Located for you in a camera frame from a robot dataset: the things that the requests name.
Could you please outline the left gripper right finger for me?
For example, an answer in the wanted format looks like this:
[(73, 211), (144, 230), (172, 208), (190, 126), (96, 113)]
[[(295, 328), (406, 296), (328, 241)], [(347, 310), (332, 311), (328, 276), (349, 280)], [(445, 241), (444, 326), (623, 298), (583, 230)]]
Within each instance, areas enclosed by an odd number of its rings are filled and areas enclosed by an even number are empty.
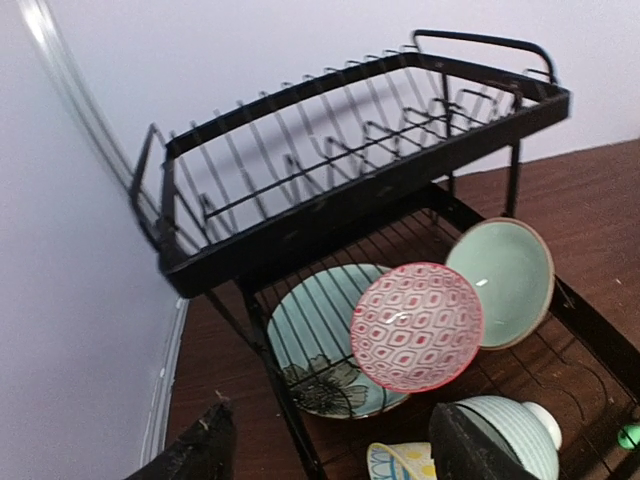
[(428, 432), (438, 479), (533, 478), (453, 403), (434, 407)]

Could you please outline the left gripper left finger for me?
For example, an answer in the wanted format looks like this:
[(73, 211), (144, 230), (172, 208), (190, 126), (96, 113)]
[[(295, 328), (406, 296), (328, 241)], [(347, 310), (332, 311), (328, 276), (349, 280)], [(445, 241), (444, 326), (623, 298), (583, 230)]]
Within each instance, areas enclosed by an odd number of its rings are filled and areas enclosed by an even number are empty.
[(135, 480), (234, 478), (237, 430), (229, 398), (215, 402), (173, 443), (134, 472)]

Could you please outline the keyring with green tag keys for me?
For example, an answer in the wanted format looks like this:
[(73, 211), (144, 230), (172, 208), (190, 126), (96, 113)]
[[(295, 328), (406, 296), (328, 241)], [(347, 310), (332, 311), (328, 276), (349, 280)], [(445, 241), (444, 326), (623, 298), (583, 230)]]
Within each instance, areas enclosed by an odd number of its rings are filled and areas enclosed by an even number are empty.
[(624, 425), (617, 434), (618, 445), (628, 451), (633, 451), (640, 446), (640, 424), (632, 423)]

